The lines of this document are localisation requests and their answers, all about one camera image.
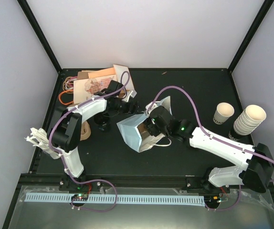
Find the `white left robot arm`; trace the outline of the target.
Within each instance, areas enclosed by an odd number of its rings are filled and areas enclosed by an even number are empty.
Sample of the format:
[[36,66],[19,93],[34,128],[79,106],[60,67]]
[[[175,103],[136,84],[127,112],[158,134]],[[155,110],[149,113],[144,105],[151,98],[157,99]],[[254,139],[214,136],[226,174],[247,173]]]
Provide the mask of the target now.
[[78,145],[82,124],[88,119],[106,111],[117,114],[138,114],[138,102],[131,96],[121,98],[120,92],[126,84],[112,80],[107,88],[94,93],[86,101],[75,106],[56,110],[53,114],[54,126],[48,132],[48,147],[60,156],[64,171],[71,176],[70,185],[75,190],[86,187],[87,179],[82,176],[84,166],[80,160]]

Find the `light blue paper bag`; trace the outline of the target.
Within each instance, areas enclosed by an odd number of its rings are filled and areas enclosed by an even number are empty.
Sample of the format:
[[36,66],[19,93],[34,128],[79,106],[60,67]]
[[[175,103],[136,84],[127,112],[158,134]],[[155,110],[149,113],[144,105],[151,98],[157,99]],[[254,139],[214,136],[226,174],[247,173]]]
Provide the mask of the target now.
[[144,122],[149,118],[149,114],[157,107],[164,107],[169,113],[171,111],[170,96],[165,97],[160,101],[156,101],[153,104],[149,103],[145,107],[145,111],[142,114],[135,114],[129,118],[126,118],[117,123],[117,127],[124,142],[134,151],[141,153],[150,150],[154,146],[168,147],[172,141],[169,140],[168,144],[160,145],[158,142],[165,137],[164,134],[158,134],[158,136],[150,135],[146,130]]

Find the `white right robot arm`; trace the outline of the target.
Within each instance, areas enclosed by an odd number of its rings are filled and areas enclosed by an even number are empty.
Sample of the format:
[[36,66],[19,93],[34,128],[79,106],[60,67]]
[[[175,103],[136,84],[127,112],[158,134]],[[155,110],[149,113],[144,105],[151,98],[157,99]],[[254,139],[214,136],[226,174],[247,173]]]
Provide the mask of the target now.
[[274,165],[265,157],[270,152],[264,144],[257,146],[232,141],[196,127],[186,119],[176,119],[170,111],[159,105],[146,108],[145,129],[152,136],[163,134],[170,140],[179,140],[186,146],[198,148],[232,163],[230,167],[208,168],[200,180],[202,189],[211,193],[227,185],[243,185],[258,192],[266,192]]

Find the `brown pulp cup carrier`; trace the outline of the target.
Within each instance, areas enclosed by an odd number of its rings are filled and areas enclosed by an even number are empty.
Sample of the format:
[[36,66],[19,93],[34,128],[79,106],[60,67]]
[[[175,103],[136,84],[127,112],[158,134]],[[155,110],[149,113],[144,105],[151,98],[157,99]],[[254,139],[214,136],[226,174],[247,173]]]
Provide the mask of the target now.
[[84,141],[86,139],[88,139],[91,135],[91,129],[90,129],[90,125],[87,121],[82,123],[81,126],[81,135],[80,135],[80,140]]

